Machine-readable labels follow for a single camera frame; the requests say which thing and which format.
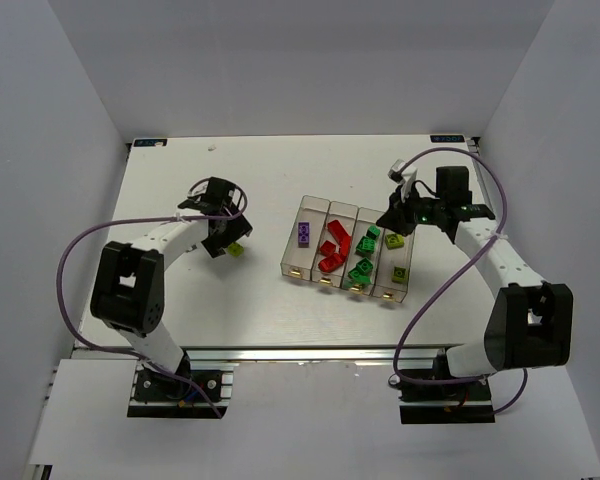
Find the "yellow-green lego brick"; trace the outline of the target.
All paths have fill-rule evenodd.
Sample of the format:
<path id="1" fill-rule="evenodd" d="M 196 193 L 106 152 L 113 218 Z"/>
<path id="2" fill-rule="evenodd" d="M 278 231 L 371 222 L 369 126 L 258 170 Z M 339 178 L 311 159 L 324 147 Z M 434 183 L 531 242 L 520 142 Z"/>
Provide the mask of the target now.
<path id="1" fill-rule="evenodd" d="M 397 284 L 405 284 L 409 278 L 409 269 L 406 267 L 394 266 L 391 273 L 391 281 Z"/>
<path id="2" fill-rule="evenodd" d="M 233 242 L 227 247 L 227 252 L 233 257 L 240 257 L 244 253 L 244 247 L 238 242 Z"/>
<path id="3" fill-rule="evenodd" d="M 400 234 L 389 233 L 384 237 L 385 246 L 388 250 L 403 248 L 405 245 L 404 237 Z"/>

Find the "green number one lego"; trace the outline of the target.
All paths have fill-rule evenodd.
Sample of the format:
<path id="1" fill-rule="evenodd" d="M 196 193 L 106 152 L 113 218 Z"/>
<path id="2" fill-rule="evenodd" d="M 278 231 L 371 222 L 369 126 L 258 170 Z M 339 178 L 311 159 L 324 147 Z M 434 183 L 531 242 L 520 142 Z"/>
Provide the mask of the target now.
<path id="1" fill-rule="evenodd" d="M 372 240 L 377 240 L 381 234 L 381 230 L 375 225 L 371 225 L 366 232 L 366 236 Z"/>

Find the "large red lego brick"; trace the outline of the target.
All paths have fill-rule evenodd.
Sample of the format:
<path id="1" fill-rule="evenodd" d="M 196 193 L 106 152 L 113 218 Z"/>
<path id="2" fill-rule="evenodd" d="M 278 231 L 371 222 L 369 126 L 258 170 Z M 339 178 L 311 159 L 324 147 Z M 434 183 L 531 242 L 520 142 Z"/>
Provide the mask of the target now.
<path id="1" fill-rule="evenodd" d="M 331 236 L 337 241 L 338 254 L 343 260 L 346 260 L 351 249 L 351 235 L 337 219 L 330 221 L 327 224 L 327 229 Z"/>

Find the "purple lego brick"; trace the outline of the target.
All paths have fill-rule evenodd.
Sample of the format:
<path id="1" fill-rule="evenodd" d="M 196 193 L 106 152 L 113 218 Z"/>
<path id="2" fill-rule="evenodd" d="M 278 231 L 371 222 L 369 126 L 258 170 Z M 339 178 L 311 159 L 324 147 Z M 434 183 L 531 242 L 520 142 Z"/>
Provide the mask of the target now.
<path id="1" fill-rule="evenodd" d="M 311 242 L 311 226 L 307 221 L 297 223 L 297 244 L 299 248 L 308 248 Z"/>

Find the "small red lego brick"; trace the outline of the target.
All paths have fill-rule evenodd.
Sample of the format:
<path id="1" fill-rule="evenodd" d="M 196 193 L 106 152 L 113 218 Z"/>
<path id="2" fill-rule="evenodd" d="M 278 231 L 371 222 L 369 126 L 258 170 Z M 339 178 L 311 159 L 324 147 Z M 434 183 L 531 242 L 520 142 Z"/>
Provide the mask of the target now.
<path id="1" fill-rule="evenodd" d="M 336 245 L 331 241 L 324 241 L 319 247 L 319 252 L 324 256 L 330 256 L 336 252 Z"/>

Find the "red rounded lego brick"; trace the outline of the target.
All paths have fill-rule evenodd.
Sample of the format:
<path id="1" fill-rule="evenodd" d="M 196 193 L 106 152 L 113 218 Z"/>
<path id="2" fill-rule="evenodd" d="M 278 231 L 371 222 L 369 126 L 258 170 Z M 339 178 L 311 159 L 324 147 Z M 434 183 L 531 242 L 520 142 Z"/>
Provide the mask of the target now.
<path id="1" fill-rule="evenodd" d="M 345 259 L 338 253 L 326 256 L 318 263 L 318 268 L 323 273 L 331 273 L 340 268 L 345 262 Z"/>

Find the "small green lego brick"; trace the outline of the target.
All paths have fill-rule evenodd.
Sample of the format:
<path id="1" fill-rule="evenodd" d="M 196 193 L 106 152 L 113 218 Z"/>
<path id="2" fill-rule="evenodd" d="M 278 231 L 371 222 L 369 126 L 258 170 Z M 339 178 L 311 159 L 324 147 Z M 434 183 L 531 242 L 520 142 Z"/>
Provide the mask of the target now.
<path id="1" fill-rule="evenodd" d="M 374 269 L 373 263 L 368 258 L 362 258 L 356 263 L 356 268 L 364 276 L 369 276 Z"/>

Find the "tiny green lego brick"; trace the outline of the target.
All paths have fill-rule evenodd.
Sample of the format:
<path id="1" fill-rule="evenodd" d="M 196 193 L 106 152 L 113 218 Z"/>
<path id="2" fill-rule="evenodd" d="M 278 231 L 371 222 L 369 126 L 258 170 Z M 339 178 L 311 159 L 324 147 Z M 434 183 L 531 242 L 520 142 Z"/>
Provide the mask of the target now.
<path id="1" fill-rule="evenodd" d="M 365 285 L 363 283 L 347 281 L 342 284 L 342 288 L 347 291 L 362 292 L 365 289 Z"/>

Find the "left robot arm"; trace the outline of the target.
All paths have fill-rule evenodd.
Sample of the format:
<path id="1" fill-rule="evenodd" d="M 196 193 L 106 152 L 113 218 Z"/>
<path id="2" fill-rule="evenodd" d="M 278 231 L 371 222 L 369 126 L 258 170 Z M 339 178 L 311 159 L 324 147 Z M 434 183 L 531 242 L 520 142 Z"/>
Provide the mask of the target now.
<path id="1" fill-rule="evenodd" d="M 127 340 L 132 352 L 162 378 L 186 384 L 190 360 L 163 324 L 165 276 L 184 254 L 201 247 L 212 258 L 251 234 L 248 197 L 235 183 L 209 177 L 194 184 L 170 218 L 101 252 L 90 313 Z"/>

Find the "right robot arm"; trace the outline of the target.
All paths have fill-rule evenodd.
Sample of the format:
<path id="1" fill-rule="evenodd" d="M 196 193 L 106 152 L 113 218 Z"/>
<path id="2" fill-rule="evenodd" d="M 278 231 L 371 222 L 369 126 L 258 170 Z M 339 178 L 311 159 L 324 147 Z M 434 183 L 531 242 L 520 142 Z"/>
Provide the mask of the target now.
<path id="1" fill-rule="evenodd" d="M 573 293 L 535 272 L 504 238 L 491 209 L 474 202 L 469 171 L 439 167 L 428 196 L 417 189 L 416 172 L 395 164 L 396 190 L 378 226 L 409 236 L 419 225 L 447 235 L 476 269 L 494 298 L 482 337 L 450 347 L 444 357 L 451 379 L 479 378 L 523 368 L 562 366 L 571 350 Z"/>

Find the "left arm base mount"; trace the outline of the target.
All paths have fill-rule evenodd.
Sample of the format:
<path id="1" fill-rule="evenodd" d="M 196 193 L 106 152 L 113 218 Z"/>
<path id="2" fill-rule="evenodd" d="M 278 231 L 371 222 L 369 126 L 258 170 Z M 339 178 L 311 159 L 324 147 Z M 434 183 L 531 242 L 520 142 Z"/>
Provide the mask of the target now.
<path id="1" fill-rule="evenodd" d="M 128 418 L 218 419 L 226 413 L 231 399 L 235 364 L 194 362 L 191 380 L 202 389 L 218 410 L 194 387 L 176 382 L 143 365 L 134 373 L 127 407 Z"/>

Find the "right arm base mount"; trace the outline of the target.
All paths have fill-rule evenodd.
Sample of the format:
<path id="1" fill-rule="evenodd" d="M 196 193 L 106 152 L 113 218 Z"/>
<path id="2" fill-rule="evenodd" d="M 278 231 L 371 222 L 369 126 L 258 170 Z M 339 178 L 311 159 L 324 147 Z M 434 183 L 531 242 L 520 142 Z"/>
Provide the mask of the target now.
<path id="1" fill-rule="evenodd" d="M 400 380 L 393 373 L 388 386 L 399 393 L 403 425 L 489 424 L 495 422 L 491 390 L 486 381 L 424 386 Z"/>

